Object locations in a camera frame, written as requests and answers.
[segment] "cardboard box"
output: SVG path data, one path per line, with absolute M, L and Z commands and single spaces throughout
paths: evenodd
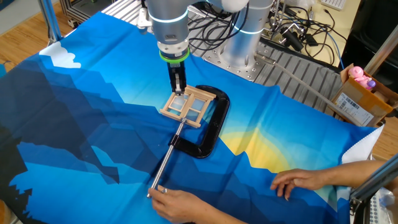
M 363 126 L 375 126 L 393 109 L 398 107 L 398 94 L 367 73 L 365 75 L 371 77 L 376 82 L 376 86 L 371 91 L 365 89 L 353 78 L 349 77 L 348 70 L 353 67 L 354 65 L 351 64 L 341 71 L 343 86 L 338 90 L 331 102 L 356 118 Z

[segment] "finger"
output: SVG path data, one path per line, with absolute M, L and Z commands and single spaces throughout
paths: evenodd
M 281 197 L 284 194 L 284 188 L 285 188 L 284 182 L 278 185 L 278 192 L 277 192 L 278 197 Z
M 160 202 L 160 201 L 158 201 L 156 199 L 152 199 L 152 207 L 154 208 L 154 210 L 156 210 L 156 212 L 163 212 L 164 213 L 165 210 L 166 210 L 165 205 L 162 202 Z
M 299 169 L 280 172 L 279 174 L 276 175 L 274 181 L 272 181 L 271 187 L 273 185 L 279 185 L 281 182 L 285 182 L 287 180 L 292 180 L 294 178 L 301 178 L 302 176 L 303 172 L 302 170 Z
M 162 192 L 164 189 L 165 189 L 165 187 L 163 187 L 163 186 L 161 186 L 161 185 L 158 185 L 158 186 L 157 186 L 157 190 L 160 191 L 160 192 Z M 174 196 L 176 192 L 177 192 L 177 190 L 170 190 L 170 189 L 167 189 L 167 193 L 165 193 L 165 194 Z
M 291 181 L 285 188 L 285 199 L 289 201 L 290 193 L 292 192 L 293 188 L 295 187 L 294 183 Z
M 162 204 L 165 204 L 168 200 L 168 196 L 166 194 L 163 194 L 162 192 L 155 190 L 155 189 L 149 189 L 148 193 L 150 196 L 152 196 L 153 199 L 159 201 Z

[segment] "human arm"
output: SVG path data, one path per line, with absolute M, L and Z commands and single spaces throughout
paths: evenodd
M 277 195 L 279 197 L 281 197 L 285 191 L 285 198 L 288 200 L 294 187 L 301 187 L 309 190 L 318 190 L 325 185 L 359 187 L 383 164 L 384 162 L 382 161 L 359 161 L 323 170 L 294 169 L 283 171 L 276 175 L 272 182 L 271 190 L 278 188 Z M 393 191 L 398 187 L 398 180 L 394 179 L 385 187 Z
M 149 189 L 148 192 L 152 196 L 152 206 L 156 212 L 172 223 L 245 224 L 193 194 L 170 189 L 163 194 L 163 189 L 162 186 L 158 186 L 158 190 Z

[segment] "white paper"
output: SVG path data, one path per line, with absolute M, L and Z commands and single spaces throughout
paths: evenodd
M 338 97 L 336 105 L 355 118 L 363 126 L 368 125 L 370 120 L 373 119 L 373 115 L 371 113 L 364 110 L 344 93 L 341 93 Z
M 341 161 L 345 164 L 368 159 L 369 155 L 372 153 L 373 146 L 381 135 L 383 128 L 384 125 L 380 128 L 377 128 L 365 138 L 362 138 L 359 142 L 353 145 L 343 154 Z

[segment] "human hand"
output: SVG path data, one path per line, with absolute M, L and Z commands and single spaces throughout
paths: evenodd
M 271 190 L 278 188 L 278 197 L 281 197 L 285 190 L 285 199 L 289 200 L 293 188 L 318 190 L 325 185 L 325 178 L 321 170 L 287 170 L 276 175 L 274 181 L 272 181 Z
M 172 223 L 198 222 L 209 209 L 209 205 L 191 193 L 182 190 L 167 189 L 158 186 L 157 190 L 149 189 L 152 206 L 163 218 Z

